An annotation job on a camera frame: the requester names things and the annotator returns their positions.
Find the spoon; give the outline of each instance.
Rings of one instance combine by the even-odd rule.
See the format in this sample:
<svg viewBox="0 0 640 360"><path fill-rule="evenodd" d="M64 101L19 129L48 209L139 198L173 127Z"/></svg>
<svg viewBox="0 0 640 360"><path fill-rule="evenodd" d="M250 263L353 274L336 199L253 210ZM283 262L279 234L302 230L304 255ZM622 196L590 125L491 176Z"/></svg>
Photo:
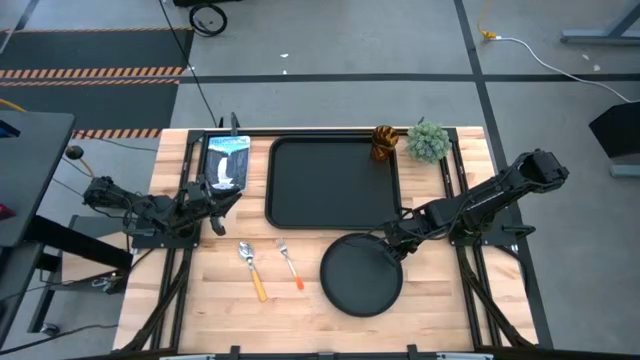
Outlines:
<svg viewBox="0 0 640 360"><path fill-rule="evenodd" d="M241 241L240 245L238 245L238 254L240 254L240 257L249 264L249 270L251 270L251 277L253 277L253 284L256 286L258 298L261 302L267 301L267 293L264 291L262 281L260 281L256 267L253 265L253 249L251 248L251 245Z"/></svg>

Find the black plate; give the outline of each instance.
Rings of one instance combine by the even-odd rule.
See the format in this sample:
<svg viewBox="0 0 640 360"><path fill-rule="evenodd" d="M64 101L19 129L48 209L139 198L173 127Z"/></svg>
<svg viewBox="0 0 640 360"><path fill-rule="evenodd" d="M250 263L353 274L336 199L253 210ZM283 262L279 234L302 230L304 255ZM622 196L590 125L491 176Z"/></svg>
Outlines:
<svg viewBox="0 0 640 360"><path fill-rule="evenodd" d="M348 234L336 240L320 264L320 283L331 303L351 316L381 314L402 290L402 265L377 236Z"/></svg>
<svg viewBox="0 0 640 360"><path fill-rule="evenodd" d="M269 153L265 215L283 229L371 229L401 213L395 152L371 159L370 136L286 136Z"/></svg>

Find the black floor mat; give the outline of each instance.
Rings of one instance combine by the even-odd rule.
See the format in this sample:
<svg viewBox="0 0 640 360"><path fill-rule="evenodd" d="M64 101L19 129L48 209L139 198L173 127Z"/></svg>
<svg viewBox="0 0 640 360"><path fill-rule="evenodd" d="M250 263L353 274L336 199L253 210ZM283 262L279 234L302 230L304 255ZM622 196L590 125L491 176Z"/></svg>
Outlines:
<svg viewBox="0 0 640 360"><path fill-rule="evenodd" d="M186 65L170 30L130 30L19 31L9 40L2 54L0 69L167 68ZM176 34L188 54L193 30L182 28L176 30Z"/></svg>
<svg viewBox="0 0 640 360"><path fill-rule="evenodd" d="M14 102L27 111L71 113L78 129L147 129L145 136L159 133L148 129L168 128L178 91L175 80L146 80L152 84L113 85L116 80L31 83L32 86L7 86L0 83L0 98ZM92 85L70 85L93 83ZM123 137L124 131L107 137Z"/></svg>

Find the concrete floor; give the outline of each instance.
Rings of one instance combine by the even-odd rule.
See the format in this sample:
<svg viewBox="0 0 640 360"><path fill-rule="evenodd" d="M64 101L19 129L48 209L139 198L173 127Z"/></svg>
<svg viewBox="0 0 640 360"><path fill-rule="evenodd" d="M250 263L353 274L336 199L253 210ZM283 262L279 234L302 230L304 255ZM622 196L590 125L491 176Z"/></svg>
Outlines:
<svg viewBox="0 0 640 360"><path fill-rule="evenodd" d="M15 26L28 0L0 0L0 28ZM567 46L560 31L614 21L633 1L495 0L484 27L530 43L548 63L574 73L640 72L640 48ZM476 27L484 1L464 0ZM443 0L245 0L221 5L229 27L214 39L197 38L191 61L199 75L324 73L470 74L456 8ZM175 26L186 11L167 4ZM40 0L28 28L165 26L154 0ZM526 49L474 41L486 74L542 74ZM287 53L286 59L280 54ZM609 83L629 98L640 84ZM525 223L538 231L530 248L553 342L558 349L640 353L640 182L608 175L609 160L587 124L620 101L578 83L489 83L489 97L508 161L534 148L553 151L571 171L552 195L520 201ZM471 82L324 82L207 84L218 116L235 111L243 126L412 125L420 117L443 125L485 125ZM210 126L195 85L180 85L172 127ZM122 140L154 147L157 140ZM153 154L82 141L99 174L145 191ZM87 179L62 163L55 177L82 190ZM52 184L40 213L66 224L88 215L77 195ZM30 294L5 347L39 335L24 329L37 294ZM56 295L47 321L65 329L118 321L122 297ZM7 358L65 358L103 354L115 331L92 330Z"/></svg>

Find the white cable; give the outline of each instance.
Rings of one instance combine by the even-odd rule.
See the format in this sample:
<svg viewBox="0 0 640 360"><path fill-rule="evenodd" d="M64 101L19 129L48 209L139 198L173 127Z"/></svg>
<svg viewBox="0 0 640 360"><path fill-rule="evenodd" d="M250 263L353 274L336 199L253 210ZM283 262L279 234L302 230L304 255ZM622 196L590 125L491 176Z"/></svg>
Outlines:
<svg viewBox="0 0 640 360"><path fill-rule="evenodd" d="M571 75L571 74L569 74L569 73L566 73L566 72L564 72L564 71L562 71L562 70L560 70L560 69L554 68L553 66L551 66L551 65L549 65L549 64L547 64L547 63L545 63L544 61L540 60L540 58L539 58L538 56L536 56L536 54L533 52L533 50L531 49L531 47L530 47L529 45L527 45L527 43L525 43L525 42L524 42L524 41L522 41L522 40L515 39L515 38L504 38L504 37L502 37L502 36L496 36L494 39L491 39L491 40L492 40L492 41L496 41L496 40L497 40L497 41L500 41L500 40L506 40L506 41L513 41L513 42L516 42L516 43L518 43L518 44L521 44L522 46L526 47L526 48L527 48L527 50L529 50L529 52L531 53L531 55L533 55L534 59L536 59L536 61L537 61L538 63L540 63L540 65L542 65L542 66L546 67L546 68L547 68L547 69L549 69L549 70L553 70L553 71L555 71L555 72L557 72L557 73L559 73L559 74L562 74L562 75L564 75L564 76L570 77L571 79L576 80L576 81L579 81L579 82L581 82L581 83L591 84L591 85L596 85L596 86L600 86L600 87L602 87L602 88L605 88L605 89L607 89L607 90L611 91L612 93L614 93L617 97L619 97L620 99L622 99L622 101L624 101L624 102L626 102L626 103L628 103L628 104L630 104L630 103L640 102L640 100L629 100L629 99L627 99L627 98L626 98L626 97L624 97L622 94L620 94L619 92L615 91L614 89L610 88L609 86L607 86L607 85L605 85L605 84L603 84L603 83L599 83L599 82L597 82L597 81L589 81L589 80L580 79L580 78L575 77L575 76L573 76L573 75Z"/></svg>

